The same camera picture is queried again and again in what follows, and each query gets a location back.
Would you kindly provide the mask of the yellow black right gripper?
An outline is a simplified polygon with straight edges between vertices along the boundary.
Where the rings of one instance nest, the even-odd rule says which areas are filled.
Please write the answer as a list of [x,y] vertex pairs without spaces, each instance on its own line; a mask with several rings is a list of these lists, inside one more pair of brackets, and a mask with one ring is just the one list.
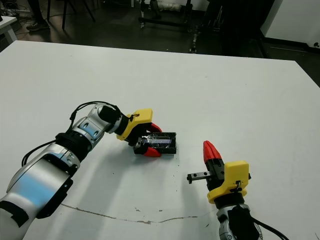
[[207,171],[189,173],[186,177],[189,184],[197,180],[206,180],[209,203],[226,195],[244,197],[246,186],[251,178],[249,164],[246,161],[224,163],[216,147],[208,140],[203,142],[203,160]]

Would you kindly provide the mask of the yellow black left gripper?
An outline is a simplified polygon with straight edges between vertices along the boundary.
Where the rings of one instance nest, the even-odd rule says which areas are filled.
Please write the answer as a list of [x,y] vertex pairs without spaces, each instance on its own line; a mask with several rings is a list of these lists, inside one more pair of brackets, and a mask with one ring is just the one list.
[[122,115],[119,126],[116,129],[116,137],[120,141],[126,141],[133,147],[135,154],[144,154],[146,157],[161,157],[155,148],[143,146],[142,136],[147,133],[161,133],[162,129],[152,123],[153,110],[151,108],[139,109],[132,114]]

